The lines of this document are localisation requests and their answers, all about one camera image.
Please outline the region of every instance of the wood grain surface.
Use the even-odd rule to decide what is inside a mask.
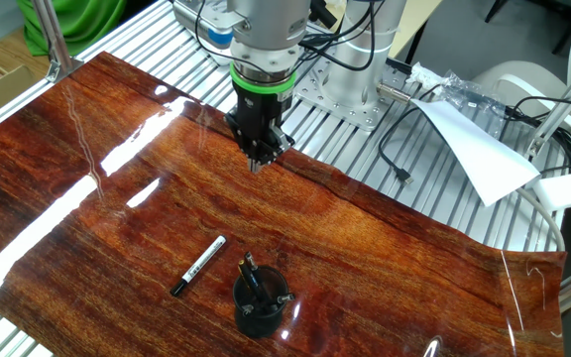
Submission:
[[[235,326],[246,251],[296,294],[271,338]],[[295,150],[253,175],[222,113],[107,54],[0,124],[8,253],[0,313],[57,356],[563,355],[564,253],[488,248]]]

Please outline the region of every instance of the marker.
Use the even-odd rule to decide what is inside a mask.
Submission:
[[[184,276],[182,276],[182,280],[179,281],[179,283],[177,283],[177,285],[175,285],[173,289],[171,289],[171,295],[177,297],[179,293],[188,285],[188,283],[193,278],[195,278],[197,272],[199,272],[199,270],[202,269],[204,265],[206,265],[206,263],[213,257],[215,253],[217,253],[219,248],[221,248],[221,246],[223,246],[224,243],[226,243],[226,238],[224,238],[223,236],[217,237],[217,239],[215,239],[213,244],[211,244],[210,247],[208,247],[208,249],[206,249],[206,251],[202,254],[202,256],[199,257],[197,262],[195,262],[195,264],[193,264],[193,266],[190,267],[190,269],[184,274]]]

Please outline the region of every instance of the metal frame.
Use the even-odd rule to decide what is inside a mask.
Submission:
[[[46,79],[56,83],[82,66],[83,61],[69,56],[52,0],[32,0],[32,4],[50,52],[50,69]]]

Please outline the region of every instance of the green fabric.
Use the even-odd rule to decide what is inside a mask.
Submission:
[[[53,0],[67,50],[74,56],[114,29],[127,0]],[[17,0],[24,14],[24,38],[33,56],[48,54],[48,45],[31,0]]]
[[[239,74],[237,74],[237,69],[235,69],[233,62],[230,62],[230,76],[233,79],[233,81],[235,83],[237,83],[237,85],[239,85],[240,87],[242,87],[248,91],[252,91],[253,93],[257,93],[257,94],[283,93],[286,90],[294,87],[294,83],[296,82],[296,73],[293,73],[287,81],[285,81],[284,83],[281,83],[279,85],[261,86],[261,85],[249,83],[246,80],[244,80],[242,77],[240,77]]]

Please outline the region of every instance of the black connector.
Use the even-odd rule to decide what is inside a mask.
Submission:
[[[396,177],[402,182],[402,185],[408,185],[413,182],[413,178],[411,178],[411,174],[408,173],[405,169],[395,170]]]

